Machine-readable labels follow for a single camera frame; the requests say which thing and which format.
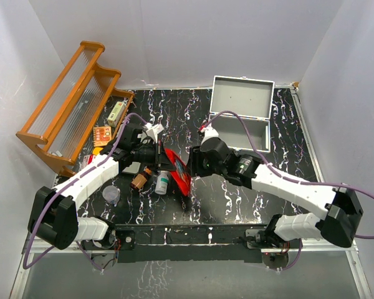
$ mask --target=black marble surface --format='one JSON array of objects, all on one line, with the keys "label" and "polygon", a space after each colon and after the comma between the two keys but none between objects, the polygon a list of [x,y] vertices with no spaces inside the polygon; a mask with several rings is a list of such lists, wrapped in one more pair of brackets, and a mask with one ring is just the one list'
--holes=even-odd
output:
[{"label": "black marble surface", "polygon": [[[165,128],[162,140],[166,148],[188,160],[190,146],[199,145],[198,128],[206,121],[211,99],[210,89],[196,90],[139,90],[129,112],[141,115],[150,123]],[[108,114],[121,98],[111,98],[98,126],[106,125]],[[79,161],[93,150],[92,136],[86,142]],[[315,181],[315,171],[305,143],[299,118],[288,88],[274,90],[271,111],[270,162],[277,168],[298,177]],[[80,162],[75,165],[78,171]],[[191,196],[183,197],[175,184],[168,193],[154,193],[156,179],[148,181],[140,192],[129,187],[133,176],[122,174],[109,180],[79,210],[80,217],[104,217],[116,224],[266,224],[274,214],[298,214],[300,207],[276,196],[236,187],[222,177],[193,178]],[[109,184],[119,188],[118,205],[108,205],[102,190]]]}]

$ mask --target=white wall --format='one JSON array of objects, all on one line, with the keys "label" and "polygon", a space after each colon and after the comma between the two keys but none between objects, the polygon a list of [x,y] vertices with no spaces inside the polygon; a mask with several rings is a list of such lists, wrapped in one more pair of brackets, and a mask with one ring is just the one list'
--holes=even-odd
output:
[{"label": "white wall", "polygon": [[[346,0],[300,85],[305,119],[328,181],[374,192],[374,1]],[[359,234],[374,234],[374,202],[361,197]],[[357,240],[374,296],[374,240]]]},{"label": "white wall", "polygon": [[62,62],[82,39],[119,87],[197,87],[214,75],[301,80],[342,0],[29,0]]},{"label": "white wall", "polygon": [[0,0],[0,298],[8,298],[34,194],[53,172],[15,136],[64,65],[27,0]]}]

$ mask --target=white pill bottle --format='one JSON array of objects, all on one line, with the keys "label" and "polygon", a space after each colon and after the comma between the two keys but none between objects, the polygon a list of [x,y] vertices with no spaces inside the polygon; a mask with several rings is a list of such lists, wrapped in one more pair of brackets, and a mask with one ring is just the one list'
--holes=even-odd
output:
[{"label": "white pill bottle", "polygon": [[166,190],[168,189],[169,179],[170,179],[169,171],[160,171],[160,175],[158,176],[158,179],[156,180],[155,193],[159,195],[166,194]]}]

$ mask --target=plastic cup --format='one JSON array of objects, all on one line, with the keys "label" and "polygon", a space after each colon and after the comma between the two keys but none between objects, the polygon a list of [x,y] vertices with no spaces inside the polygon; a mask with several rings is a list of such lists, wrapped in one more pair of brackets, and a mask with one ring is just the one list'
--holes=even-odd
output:
[{"label": "plastic cup", "polygon": [[109,204],[116,206],[120,199],[120,191],[115,186],[107,186],[102,191],[102,196]]}]

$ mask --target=purple cable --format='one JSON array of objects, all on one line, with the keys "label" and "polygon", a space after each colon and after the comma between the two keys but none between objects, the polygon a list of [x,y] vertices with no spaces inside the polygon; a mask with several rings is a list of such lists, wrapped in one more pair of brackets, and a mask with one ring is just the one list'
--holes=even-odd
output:
[{"label": "purple cable", "polygon": [[[342,188],[349,188],[349,189],[352,189],[354,191],[357,191],[359,193],[362,193],[372,199],[374,199],[374,194],[370,194],[369,192],[367,192],[366,190],[363,190],[363,189],[360,189],[360,188],[357,188],[357,187],[352,187],[352,186],[349,186],[349,185],[345,185],[345,184],[339,184],[339,183],[318,183],[318,182],[302,182],[302,181],[298,181],[297,179],[291,179],[291,178],[287,178],[287,177],[284,177],[282,176],[281,174],[279,174],[279,172],[276,170],[276,168],[274,168],[271,163],[268,162],[268,160],[266,159],[266,157],[257,151],[255,145],[254,145],[254,142],[249,134],[249,131],[248,131],[248,128],[247,126],[245,125],[244,121],[242,120],[242,118],[232,112],[232,111],[229,111],[229,110],[225,110],[225,111],[222,111],[220,112],[219,114],[217,114],[214,118],[212,118],[211,120],[209,120],[204,126],[208,126],[212,121],[214,121],[215,119],[217,119],[217,117],[219,117],[220,115],[222,114],[225,114],[225,113],[229,113],[229,114],[232,114],[234,115],[238,120],[239,122],[242,124],[242,126],[244,127],[244,131],[248,137],[248,140],[249,140],[249,143],[251,144],[252,146],[252,149],[254,150],[255,154],[257,154],[259,157],[261,157],[261,159],[263,160],[263,162],[265,163],[265,165],[267,166],[267,168],[269,168],[276,176],[278,176],[279,178],[281,179],[285,179],[286,181],[288,182],[291,182],[291,183],[300,183],[301,185],[307,185],[307,186],[330,186],[330,187],[342,187]],[[374,240],[374,235],[356,235],[355,236],[356,238],[359,238],[359,239],[367,239],[367,240]]]},{"label": "purple cable", "polygon": [[[125,129],[125,125],[129,122],[130,118],[132,116],[137,116],[143,123],[144,125],[147,124],[147,122],[138,114],[136,113],[129,113],[126,117],[125,117],[125,121],[123,122],[123,126],[121,127],[120,131],[119,131],[119,134],[117,136],[117,139],[115,140],[113,146],[112,146],[112,149],[111,151],[109,152],[108,156],[102,161],[100,162],[97,166],[101,166],[103,165],[105,162],[108,161],[108,159],[111,157],[112,153],[115,151],[115,148],[117,147],[119,141],[120,141],[120,137]],[[82,175],[80,175],[80,177],[84,177],[86,174],[90,173],[91,171],[93,171],[96,167],[91,167],[89,170],[87,170],[86,172],[84,172]],[[27,243],[27,247],[26,247],[26,250],[25,250],[25,256],[24,256],[24,261],[22,263],[22,267],[26,270],[26,269],[29,269],[31,268],[35,263],[37,263],[43,256],[45,256],[46,253],[48,253],[50,250],[52,250],[54,248],[54,246],[51,246],[49,247],[48,249],[46,249],[42,254],[40,254],[36,259],[34,259],[29,265],[27,264],[27,260],[29,258],[29,254],[31,252],[31,249],[32,249],[32,244],[33,244],[33,241],[36,237],[36,234],[37,234],[37,230],[39,229],[39,226],[40,224],[42,223],[42,220],[43,220],[43,217],[44,215],[46,214],[46,212],[50,209],[50,206],[51,204],[57,199],[57,197],[59,197],[59,195],[61,193],[63,193],[66,189],[68,189],[69,187],[73,186],[77,181],[79,180],[79,178],[75,178],[74,180],[72,180],[70,183],[68,183],[67,185],[65,185],[61,190],[59,190],[58,192],[56,192],[54,194],[54,196],[49,200],[49,202],[44,206],[39,218],[37,218],[37,221],[33,227],[33,231],[32,231],[32,234],[31,234],[31,238],[29,239],[29,242]],[[81,249],[81,251],[90,259],[89,255],[87,254],[87,252],[80,246],[80,244],[77,242],[79,248]],[[99,270],[102,270],[101,267],[99,267],[93,260],[92,261],[92,264],[98,268]]]},{"label": "purple cable", "polygon": [[288,266],[286,266],[285,268],[282,269],[283,271],[292,268],[298,262],[298,259],[300,257],[300,253],[302,252],[302,247],[303,247],[302,239],[299,239],[299,248],[298,248],[297,256],[295,257],[295,259],[292,263],[290,263]]}]

